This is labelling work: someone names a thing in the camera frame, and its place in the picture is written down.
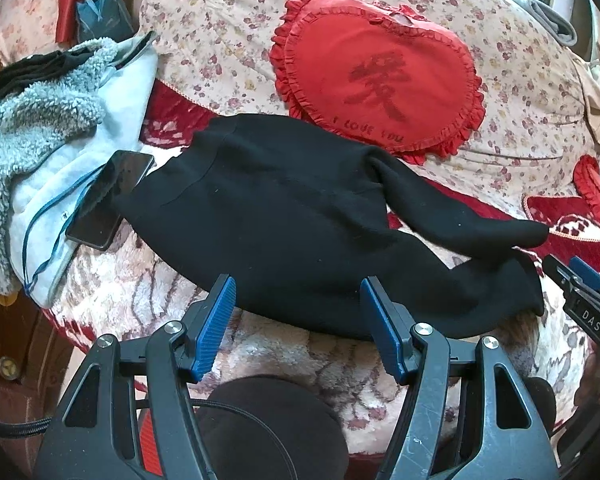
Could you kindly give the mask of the teal plastic bag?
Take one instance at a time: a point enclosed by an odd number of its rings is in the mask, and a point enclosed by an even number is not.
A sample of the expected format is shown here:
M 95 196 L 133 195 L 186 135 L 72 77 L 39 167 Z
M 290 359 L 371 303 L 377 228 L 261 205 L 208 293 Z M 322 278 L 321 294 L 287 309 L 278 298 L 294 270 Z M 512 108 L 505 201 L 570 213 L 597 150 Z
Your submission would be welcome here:
M 79 42 L 107 37 L 121 42 L 135 32 L 123 0 L 84 0 L 76 3 L 76 38 Z

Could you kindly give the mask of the black garment on jacket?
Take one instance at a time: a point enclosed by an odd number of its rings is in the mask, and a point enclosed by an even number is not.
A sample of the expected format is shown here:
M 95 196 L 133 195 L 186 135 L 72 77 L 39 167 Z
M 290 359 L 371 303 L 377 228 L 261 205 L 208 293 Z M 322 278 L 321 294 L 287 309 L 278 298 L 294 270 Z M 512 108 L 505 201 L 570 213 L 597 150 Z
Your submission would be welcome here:
M 0 71 L 0 100 L 21 93 L 31 84 L 57 79 L 82 65 L 93 55 L 89 48 L 35 54 Z

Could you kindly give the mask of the grey folded cloth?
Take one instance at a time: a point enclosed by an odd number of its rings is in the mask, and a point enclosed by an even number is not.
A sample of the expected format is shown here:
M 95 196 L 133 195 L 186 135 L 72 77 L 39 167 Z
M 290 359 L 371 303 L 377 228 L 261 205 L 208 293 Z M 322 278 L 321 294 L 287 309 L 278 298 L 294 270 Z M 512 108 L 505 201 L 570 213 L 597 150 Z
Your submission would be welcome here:
M 548 4 L 541 0 L 512 1 L 528 12 L 558 44 L 564 47 L 573 47 L 578 42 L 577 31 L 570 21 L 563 18 Z

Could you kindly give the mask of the black pants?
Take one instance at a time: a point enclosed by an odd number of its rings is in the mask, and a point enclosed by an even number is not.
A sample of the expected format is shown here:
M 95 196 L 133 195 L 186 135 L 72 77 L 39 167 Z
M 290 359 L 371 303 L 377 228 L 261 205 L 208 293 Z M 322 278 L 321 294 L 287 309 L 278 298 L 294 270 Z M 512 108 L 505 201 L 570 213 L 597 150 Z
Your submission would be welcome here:
M 370 338 L 370 276 L 452 338 L 544 311 L 528 257 L 544 224 L 483 218 L 381 148 L 290 117 L 214 118 L 114 204 L 184 278 L 226 273 L 242 310 L 311 332 Z

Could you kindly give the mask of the floral beige quilt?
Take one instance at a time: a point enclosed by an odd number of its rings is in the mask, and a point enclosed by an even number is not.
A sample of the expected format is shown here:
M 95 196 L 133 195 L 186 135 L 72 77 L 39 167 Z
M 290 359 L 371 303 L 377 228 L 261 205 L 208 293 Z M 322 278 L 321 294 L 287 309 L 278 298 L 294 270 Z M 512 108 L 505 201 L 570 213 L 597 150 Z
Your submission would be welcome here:
M 512 0 L 143 0 L 140 27 L 207 110 L 296 116 L 507 210 L 597 154 L 569 51 Z

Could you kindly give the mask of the black smartphone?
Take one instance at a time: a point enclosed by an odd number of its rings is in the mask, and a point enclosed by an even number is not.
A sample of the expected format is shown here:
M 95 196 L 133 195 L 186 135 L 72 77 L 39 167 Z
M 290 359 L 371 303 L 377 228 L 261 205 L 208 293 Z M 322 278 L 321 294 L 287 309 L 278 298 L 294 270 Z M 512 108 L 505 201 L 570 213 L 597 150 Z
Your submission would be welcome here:
M 68 239 L 101 252 L 106 250 L 122 221 L 114 201 L 131 192 L 154 163 L 154 156 L 149 154 L 114 152 L 79 199 L 66 229 Z

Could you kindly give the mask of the red and white blanket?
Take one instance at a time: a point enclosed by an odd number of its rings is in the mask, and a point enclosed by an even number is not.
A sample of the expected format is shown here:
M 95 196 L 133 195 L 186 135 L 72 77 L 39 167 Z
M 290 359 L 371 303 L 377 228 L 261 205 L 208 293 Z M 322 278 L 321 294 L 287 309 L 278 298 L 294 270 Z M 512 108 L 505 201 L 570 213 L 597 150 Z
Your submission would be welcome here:
M 144 151 L 166 162 L 209 119 L 208 110 L 156 82 L 143 124 Z M 442 192 L 484 216 L 545 223 L 550 238 L 535 249 L 533 258 L 580 257 L 600 271 L 600 225 L 583 198 L 567 192 L 494 200 L 481 183 L 444 178 L 437 170 L 429 177 Z M 550 383 L 557 418 L 564 422 L 581 401 L 600 392 L 600 366 L 590 338 L 565 314 L 560 289 L 548 278 L 541 285 L 542 318 L 517 316 L 500 326 L 495 336 L 520 374 Z M 76 252 L 45 315 L 59 335 L 87 350 L 106 333 L 145 336 L 203 296 L 200 287 L 179 276 L 128 226 L 122 226 L 106 252 L 90 248 Z M 286 377 L 318 393 L 342 420 L 350 452 L 366 460 L 386 448 L 405 396 L 371 344 L 311 334 L 245 312 L 234 314 L 212 372 L 192 393 L 204 398 L 222 382 L 257 374 Z

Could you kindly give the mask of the red heart-shaped pillow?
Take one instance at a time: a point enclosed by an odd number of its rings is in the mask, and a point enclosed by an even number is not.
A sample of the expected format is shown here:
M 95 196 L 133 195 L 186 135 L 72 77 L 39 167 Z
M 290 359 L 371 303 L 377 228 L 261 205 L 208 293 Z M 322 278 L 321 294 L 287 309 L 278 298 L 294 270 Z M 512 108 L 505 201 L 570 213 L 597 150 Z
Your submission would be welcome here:
M 486 116 L 482 80 L 454 32 L 408 6 L 288 0 L 270 60 L 294 118 L 411 164 L 447 158 Z

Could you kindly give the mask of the light blue fleece jacket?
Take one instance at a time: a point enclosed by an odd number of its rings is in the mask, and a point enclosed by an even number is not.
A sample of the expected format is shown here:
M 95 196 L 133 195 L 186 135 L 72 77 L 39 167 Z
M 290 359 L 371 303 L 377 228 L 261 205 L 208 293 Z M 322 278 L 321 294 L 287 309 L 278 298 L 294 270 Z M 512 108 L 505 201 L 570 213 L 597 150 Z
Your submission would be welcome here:
M 76 251 L 66 229 L 116 151 L 140 150 L 158 55 L 154 34 L 88 40 L 93 55 L 0 100 L 0 294 L 52 305 Z

